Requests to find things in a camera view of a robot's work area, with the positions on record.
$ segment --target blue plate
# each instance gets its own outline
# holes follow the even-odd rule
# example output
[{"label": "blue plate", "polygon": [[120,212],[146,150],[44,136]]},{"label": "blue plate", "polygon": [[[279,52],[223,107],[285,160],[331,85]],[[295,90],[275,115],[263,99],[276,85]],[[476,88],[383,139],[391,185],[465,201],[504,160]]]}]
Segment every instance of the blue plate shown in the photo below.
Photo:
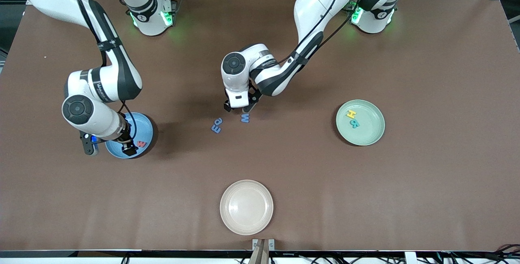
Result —
[{"label": "blue plate", "polygon": [[[125,159],[141,155],[148,148],[148,146],[150,146],[152,139],[154,138],[154,127],[152,126],[150,119],[148,119],[148,117],[145,115],[136,112],[132,112],[132,116],[134,116],[135,123],[137,125],[137,134],[134,137],[134,144],[138,147],[138,149],[135,155],[128,156],[124,154],[119,142],[110,140],[104,143],[108,152],[117,158]],[[126,113],[125,119],[131,125],[130,136],[134,136],[135,127],[130,114]]]}]

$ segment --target plate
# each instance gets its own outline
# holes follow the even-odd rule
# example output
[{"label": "plate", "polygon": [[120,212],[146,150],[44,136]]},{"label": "plate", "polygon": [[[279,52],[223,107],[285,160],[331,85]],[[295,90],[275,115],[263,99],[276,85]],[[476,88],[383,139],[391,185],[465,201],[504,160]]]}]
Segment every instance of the plate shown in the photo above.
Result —
[{"label": "plate", "polygon": [[137,146],[136,154],[132,156],[124,154],[119,142],[110,140],[104,143],[108,152],[117,158],[134,158],[141,155],[148,148],[148,146],[150,146],[152,139],[154,138],[154,127],[152,126],[150,119],[148,119],[147,116],[136,112],[132,112],[132,116],[134,116],[135,123],[137,125],[137,134],[135,137],[134,122],[132,121],[130,114],[125,114],[125,119],[128,121],[128,123],[130,123],[130,136],[134,137],[134,145]]},{"label": "plate", "polygon": [[366,146],[374,144],[383,136],[385,118],[372,103],[353,100],[346,102],[338,110],[336,127],[348,142]]},{"label": "plate", "polygon": [[269,190],[256,181],[235,182],[222,195],[221,218],[228,229],[242,236],[250,236],[267,227],[273,210]]}]

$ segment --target white plate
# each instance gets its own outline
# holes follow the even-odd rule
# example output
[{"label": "white plate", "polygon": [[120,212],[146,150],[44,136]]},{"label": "white plate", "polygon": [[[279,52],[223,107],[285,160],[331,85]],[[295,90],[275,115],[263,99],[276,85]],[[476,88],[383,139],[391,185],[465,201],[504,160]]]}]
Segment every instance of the white plate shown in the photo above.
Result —
[{"label": "white plate", "polygon": [[221,199],[224,224],[242,236],[250,236],[267,227],[273,209],[273,198],[267,188],[252,180],[233,183]]}]

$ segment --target green plate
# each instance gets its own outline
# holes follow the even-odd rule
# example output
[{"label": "green plate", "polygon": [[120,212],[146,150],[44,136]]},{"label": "green plate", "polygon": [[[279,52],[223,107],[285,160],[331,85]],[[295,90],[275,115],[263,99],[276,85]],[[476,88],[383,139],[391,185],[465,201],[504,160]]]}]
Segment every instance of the green plate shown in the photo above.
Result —
[{"label": "green plate", "polygon": [[383,118],[381,111],[372,103],[363,100],[353,100],[344,103],[338,110],[336,127],[338,127],[341,136],[348,142],[365,146],[374,144],[383,136],[385,132],[385,118]]}]

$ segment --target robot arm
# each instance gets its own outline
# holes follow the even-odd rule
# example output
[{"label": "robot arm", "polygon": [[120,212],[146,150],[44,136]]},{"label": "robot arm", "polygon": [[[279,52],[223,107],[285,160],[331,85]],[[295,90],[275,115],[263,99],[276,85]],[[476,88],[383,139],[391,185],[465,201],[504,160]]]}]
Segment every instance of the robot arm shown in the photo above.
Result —
[{"label": "robot arm", "polygon": [[91,29],[104,57],[100,67],[71,73],[64,88],[63,117],[80,130],[82,140],[88,139],[84,140],[89,145],[85,153],[97,153],[97,145],[90,143],[91,136],[120,142],[129,156],[136,153],[130,124],[106,103],[135,99],[143,85],[103,8],[93,0],[29,1],[52,18]]},{"label": "robot arm", "polygon": [[359,7],[352,16],[352,24],[366,33],[379,33],[392,21],[398,0],[388,0],[377,9],[365,11]]},{"label": "robot arm", "polygon": [[[329,20],[349,1],[296,0],[294,20],[299,44],[282,66],[264,44],[248,46],[239,52],[226,55],[221,63],[221,75],[229,98],[225,108],[231,110],[243,107],[244,112],[248,112],[261,95],[280,94],[319,49],[323,40],[323,30]],[[358,0],[358,5],[372,10],[386,1]],[[249,94],[249,78],[258,86],[258,89],[252,88],[253,94]]]},{"label": "robot arm", "polygon": [[177,1],[172,0],[123,0],[134,25],[147,36],[156,36],[172,26]]}]

